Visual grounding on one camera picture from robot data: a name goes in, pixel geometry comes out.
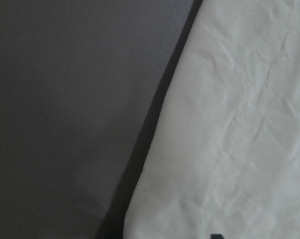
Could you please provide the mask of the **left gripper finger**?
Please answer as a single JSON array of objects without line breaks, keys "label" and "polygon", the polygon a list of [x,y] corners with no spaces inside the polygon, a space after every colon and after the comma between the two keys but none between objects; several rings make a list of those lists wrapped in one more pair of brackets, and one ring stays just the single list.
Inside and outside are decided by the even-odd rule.
[{"label": "left gripper finger", "polygon": [[224,239],[222,234],[211,234],[210,239]]}]

